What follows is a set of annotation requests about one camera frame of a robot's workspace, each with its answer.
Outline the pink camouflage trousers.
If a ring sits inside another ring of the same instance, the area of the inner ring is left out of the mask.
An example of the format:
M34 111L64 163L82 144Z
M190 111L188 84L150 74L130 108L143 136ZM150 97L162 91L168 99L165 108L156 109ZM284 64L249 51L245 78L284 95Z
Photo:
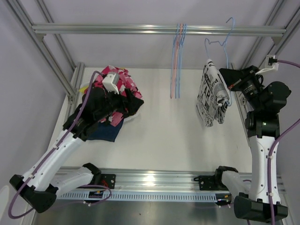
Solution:
M120 75L120 79L118 81L117 87L119 90L119 93L123 96L125 96L125 88L129 88L131 89L131 91L134 93L135 97L142 99L143 100L143 96L140 93L137 85L135 84L135 82L133 81L131 75L128 73L128 70L125 68L118 68L118 67L114 67L114 66L107 66L102 70L102 78L100 77L100 75L98 75L98 77L96 78L97 81L97 85L101 88L104 88L103 84L102 84L102 80L104 79L104 77L109 73L109 72L115 72L118 73ZM117 126L124 118L127 118L128 116L120 113L120 112L114 112L109 118L108 121L110 122L111 125L113 125L114 127Z

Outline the white newspaper print trousers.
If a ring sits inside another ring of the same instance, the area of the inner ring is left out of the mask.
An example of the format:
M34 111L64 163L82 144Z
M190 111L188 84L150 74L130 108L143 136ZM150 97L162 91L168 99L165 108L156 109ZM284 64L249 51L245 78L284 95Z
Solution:
M202 72L196 109L204 126L212 127L214 121L223 124L230 103L229 93L220 71L211 59L207 59Z

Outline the blue wire hanger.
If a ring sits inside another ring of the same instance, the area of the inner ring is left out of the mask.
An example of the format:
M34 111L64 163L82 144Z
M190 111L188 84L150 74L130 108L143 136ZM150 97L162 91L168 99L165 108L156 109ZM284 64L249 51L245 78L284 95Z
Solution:
M182 42L183 42L183 33L184 33L184 24L178 24L178 34L176 35L175 43L175 98L180 97L180 72L181 72L181 55L182 55Z
M207 45L211 45L211 44L219 44L221 47L223 47L223 50L224 50L224 53L225 53L225 57L226 57L226 68L229 69L229 57L228 57L228 53L227 53L227 42L228 42L228 38L229 36L231 35L232 31L233 31L233 28L235 26L235 19L233 17L230 17L226 23L228 23L229 21L232 21L232 25L231 25L231 29L230 31L227 33L225 39L223 42L220 42L220 41L210 41L207 37L205 38L204 40L204 46L205 46L205 51L206 51L206 55L207 55L207 58L210 59L210 55L209 55L209 50L208 50L208 47Z
M176 59L177 59L177 48L178 48L178 35L179 35L180 25L177 24L177 29L175 32L175 36L173 38L173 47L172 47L172 66L171 66L171 78L170 78L170 99L174 97L175 91L175 80L176 80Z
M178 59L178 80L177 80L177 98L180 98L180 79L182 69L183 47L186 37L187 24L182 24L182 34L179 41L179 59Z

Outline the dark blue denim trousers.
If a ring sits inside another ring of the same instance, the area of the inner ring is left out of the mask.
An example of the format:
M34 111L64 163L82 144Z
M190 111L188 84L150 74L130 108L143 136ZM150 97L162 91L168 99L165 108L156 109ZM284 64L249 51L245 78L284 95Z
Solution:
M103 140L108 142L115 142L122 126L124 120L122 120L117 126L106 123L98 123L97 129L93 132L87 140Z

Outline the pink wire hanger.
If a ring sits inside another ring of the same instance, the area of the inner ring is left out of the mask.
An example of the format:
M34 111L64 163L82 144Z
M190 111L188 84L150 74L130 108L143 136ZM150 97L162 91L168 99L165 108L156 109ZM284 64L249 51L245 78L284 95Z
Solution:
M178 64L182 29L183 29L182 23L178 23L174 40L173 40L170 99L176 98L176 84L177 84L176 79L177 79L177 68L178 68L177 64Z

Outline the lime green trousers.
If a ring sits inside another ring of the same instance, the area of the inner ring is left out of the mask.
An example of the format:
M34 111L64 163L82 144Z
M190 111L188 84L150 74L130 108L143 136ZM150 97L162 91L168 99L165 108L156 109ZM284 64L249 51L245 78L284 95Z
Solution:
M87 89L88 89L87 86L82 87L82 88L79 89L79 92L80 92L80 93L85 93Z

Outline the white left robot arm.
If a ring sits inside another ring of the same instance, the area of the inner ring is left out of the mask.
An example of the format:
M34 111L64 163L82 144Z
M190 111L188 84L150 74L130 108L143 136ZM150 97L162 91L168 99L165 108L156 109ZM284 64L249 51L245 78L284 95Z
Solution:
M43 213L52 207L60 195L79 187L98 187L101 184L101 170L92 163L86 163L57 180L54 176L73 152L95 133L101 120L113 113L132 116L143 103L142 96L129 88L123 94L91 88L63 125L52 147L26 173L12 176L9 182L16 194L36 212Z

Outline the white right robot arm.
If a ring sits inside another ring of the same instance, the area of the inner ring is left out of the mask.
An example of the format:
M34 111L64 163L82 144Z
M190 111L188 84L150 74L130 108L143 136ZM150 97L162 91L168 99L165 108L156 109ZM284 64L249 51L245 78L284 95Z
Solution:
M279 112L291 90L280 81L263 86L263 76L255 66L219 71L227 88L240 91L252 107L245 119L252 176L248 187L235 168L220 166L215 171L214 186L231 193L237 218L274 225L288 216L288 208L282 205L277 188L276 150L281 137Z

